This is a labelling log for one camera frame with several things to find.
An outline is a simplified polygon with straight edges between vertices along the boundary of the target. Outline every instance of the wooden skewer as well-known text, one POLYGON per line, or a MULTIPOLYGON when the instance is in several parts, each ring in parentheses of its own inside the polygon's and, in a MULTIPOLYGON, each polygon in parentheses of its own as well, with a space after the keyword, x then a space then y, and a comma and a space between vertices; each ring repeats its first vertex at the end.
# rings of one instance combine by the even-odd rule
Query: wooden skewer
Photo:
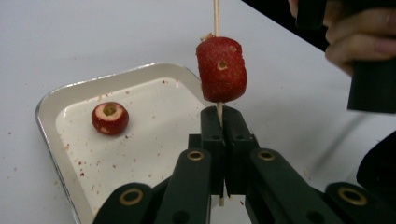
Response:
POLYGON ((219 0, 213 0, 214 9, 215 9, 215 36, 219 36, 219 0))
MULTIPOLYGON (((215 36, 219 36, 219 0, 213 0, 214 3, 214 9, 215 9, 215 36)), ((223 127, 223 106, 222 102, 218 102, 216 104, 216 108, 218 110, 218 116, 219 116, 219 122, 220 122, 220 127, 223 127)))

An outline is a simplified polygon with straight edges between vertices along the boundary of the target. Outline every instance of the human hand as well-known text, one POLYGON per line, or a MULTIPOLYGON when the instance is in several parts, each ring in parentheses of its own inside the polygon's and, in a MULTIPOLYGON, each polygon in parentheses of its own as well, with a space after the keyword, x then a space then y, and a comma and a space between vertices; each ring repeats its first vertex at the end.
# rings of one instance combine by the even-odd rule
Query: human hand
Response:
MULTIPOLYGON (((298 1, 289 0, 296 17, 298 1)), ((396 57, 396 8, 371 8, 354 13, 341 1, 328 1, 323 24, 329 29, 326 58, 353 74, 355 61, 385 61, 396 57)))

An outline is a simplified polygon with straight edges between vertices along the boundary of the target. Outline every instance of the hole in strawberry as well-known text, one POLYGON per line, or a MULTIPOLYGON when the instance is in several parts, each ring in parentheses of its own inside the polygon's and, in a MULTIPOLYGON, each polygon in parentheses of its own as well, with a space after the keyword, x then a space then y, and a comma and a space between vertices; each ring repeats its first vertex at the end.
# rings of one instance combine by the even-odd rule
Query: hole in strawberry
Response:
POLYGON ((218 66, 219 70, 224 70, 227 68, 227 63, 224 61, 219 62, 219 66, 218 66))
POLYGON ((236 47, 234 47, 234 46, 230 46, 230 51, 232 51, 232 52, 236 52, 236 47))
POLYGON ((111 115, 113 115, 114 113, 116 113, 116 111, 117 111, 117 108, 116 108, 116 105, 115 105, 115 104, 108 104, 108 105, 106 105, 106 106, 103 108, 103 113, 104 113, 106 116, 111 116, 111 115))

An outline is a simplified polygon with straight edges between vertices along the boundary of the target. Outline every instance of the strawberry on skewer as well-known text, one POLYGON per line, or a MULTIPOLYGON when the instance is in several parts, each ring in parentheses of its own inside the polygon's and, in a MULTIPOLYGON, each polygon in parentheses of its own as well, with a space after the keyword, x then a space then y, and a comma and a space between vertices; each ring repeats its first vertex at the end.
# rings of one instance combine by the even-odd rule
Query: strawberry on skewer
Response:
POLYGON ((247 71, 238 42, 209 34, 196 48, 196 56, 207 101, 227 103, 245 93, 247 71))

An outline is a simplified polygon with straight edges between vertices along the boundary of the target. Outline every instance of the black mechanical part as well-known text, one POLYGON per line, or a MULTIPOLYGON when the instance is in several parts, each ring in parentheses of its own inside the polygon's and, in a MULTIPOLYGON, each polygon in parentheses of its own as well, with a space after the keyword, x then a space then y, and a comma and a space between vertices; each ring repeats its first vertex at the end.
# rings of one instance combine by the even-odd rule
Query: black mechanical part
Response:
POLYGON ((209 223, 211 155, 200 148, 183 151, 169 179, 156 224, 209 223))
POLYGON ((379 142, 361 161, 358 183, 396 211, 396 131, 379 142))
POLYGON ((351 224, 393 224, 396 214, 364 189, 348 183, 333 183, 326 188, 325 199, 334 211, 351 224))
POLYGON ((247 198, 262 200, 276 223, 344 223, 278 152, 254 149, 247 163, 253 189, 247 198))
POLYGON ((140 224, 150 223, 151 187, 131 183, 114 190, 102 205, 93 224, 119 223, 140 224))
MULTIPOLYGON (((224 178, 232 194, 246 195, 247 213, 254 224, 394 223, 396 212, 357 186, 335 183, 324 193, 309 187, 280 153, 258 147, 239 111, 223 108, 222 133, 219 121, 211 121, 217 116, 215 107, 201 116, 203 133, 190 134, 189 149, 180 154, 169 178, 153 189, 135 183, 116 189, 93 223, 209 223, 211 195, 217 195, 213 187, 219 188, 211 181, 224 178), (210 150, 218 156, 214 159, 201 146, 213 146, 210 150), (224 172, 218 173, 216 166, 224 172)), ((393 135, 379 145, 395 146, 393 135)))
POLYGON ((384 62, 355 62, 354 67, 347 108, 395 114, 396 58, 384 62))

